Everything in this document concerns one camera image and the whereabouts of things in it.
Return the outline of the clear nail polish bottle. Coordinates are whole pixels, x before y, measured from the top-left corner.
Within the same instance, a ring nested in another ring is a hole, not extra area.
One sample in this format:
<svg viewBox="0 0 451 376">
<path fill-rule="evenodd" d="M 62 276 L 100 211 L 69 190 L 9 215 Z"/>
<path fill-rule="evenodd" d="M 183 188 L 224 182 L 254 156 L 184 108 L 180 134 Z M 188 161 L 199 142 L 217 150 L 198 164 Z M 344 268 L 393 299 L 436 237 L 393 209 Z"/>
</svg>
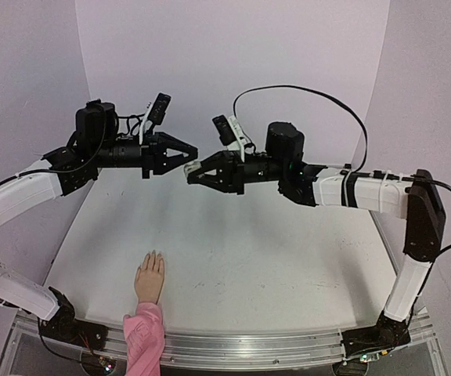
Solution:
<svg viewBox="0 0 451 376">
<path fill-rule="evenodd" d="M 183 166 L 185 177 L 188 179 L 192 173 L 201 169 L 200 161 L 191 161 Z"/>
</svg>

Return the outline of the mannequin hand with nails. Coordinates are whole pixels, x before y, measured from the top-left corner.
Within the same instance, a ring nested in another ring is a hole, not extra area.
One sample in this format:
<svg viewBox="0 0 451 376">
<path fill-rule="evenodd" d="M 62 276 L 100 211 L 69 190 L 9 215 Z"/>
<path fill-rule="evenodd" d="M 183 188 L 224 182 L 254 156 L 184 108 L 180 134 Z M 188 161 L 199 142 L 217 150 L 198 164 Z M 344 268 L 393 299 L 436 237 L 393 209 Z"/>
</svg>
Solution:
<svg viewBox="0 0 451 376">
<path fill-rule="evenodd" d="M 138 303 L 159 302 L 164 286 L 165 264 L 162 254 L 155 251 L 147 253 L 138 267 L 134 280 L 135 295 Z"/>
</svg>

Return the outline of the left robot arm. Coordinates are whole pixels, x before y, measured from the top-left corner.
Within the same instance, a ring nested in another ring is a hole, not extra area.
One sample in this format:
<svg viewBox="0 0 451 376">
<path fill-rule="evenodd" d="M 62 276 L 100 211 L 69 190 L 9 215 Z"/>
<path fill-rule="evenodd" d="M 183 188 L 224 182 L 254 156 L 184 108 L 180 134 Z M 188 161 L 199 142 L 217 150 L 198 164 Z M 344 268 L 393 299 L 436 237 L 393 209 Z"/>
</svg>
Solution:
<svg viewBox="0 0 451 376">
<path fill-rule="evenodd" d="M 164 175 L 198 157 L 198 149 L 165 132 L 161 125 L 171 101 L 159 94 L 139 118 L 139 132 L 119 132 L 113 103 L 100 99 L 77 111 L 76 129 L 66 146 L 48 152 L 29 168 L 0 182 L 0 227 L 32 208 L 65 197 L 95 181 L 104 168 L 138 168 L 142 177 Z M 43 337 L 90 350 L 102 350 L 108 329 L 76 317 L 65 294 L 43 287 L 0 261 L 0 305 L 39 320 Z"/>
</svg>

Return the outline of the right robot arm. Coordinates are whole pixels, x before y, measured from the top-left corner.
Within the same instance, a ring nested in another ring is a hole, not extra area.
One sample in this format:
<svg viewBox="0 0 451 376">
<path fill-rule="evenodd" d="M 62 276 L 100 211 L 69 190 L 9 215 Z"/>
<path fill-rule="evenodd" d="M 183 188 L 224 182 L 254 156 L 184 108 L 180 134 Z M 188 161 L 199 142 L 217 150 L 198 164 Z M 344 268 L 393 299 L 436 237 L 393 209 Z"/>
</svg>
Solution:
<svg viewBox="0 0 451 376">
<path fill-rule="evenodd" d="M 279 193 L 308 207 L 340 207 L 375 212 L 406 222 L 403 259 L 377 322 L 346 330 L 341 335 L 345 360 L 362 363 L 410 343 L 413 308 L 441 254 L 446 214 L 431 173 L 419 169 L 413 176 L 390 172 L 351 172 L 303 158 L 305 137 L 288 122 L 267 128 L 265 151 L 245 152 L 241 127 L 234 117 L 214 119 L 225 149 L 202 161 L 186 164 L 189 184 L 241 195 L 248 183 L 275 181 Z"/>
</svg>

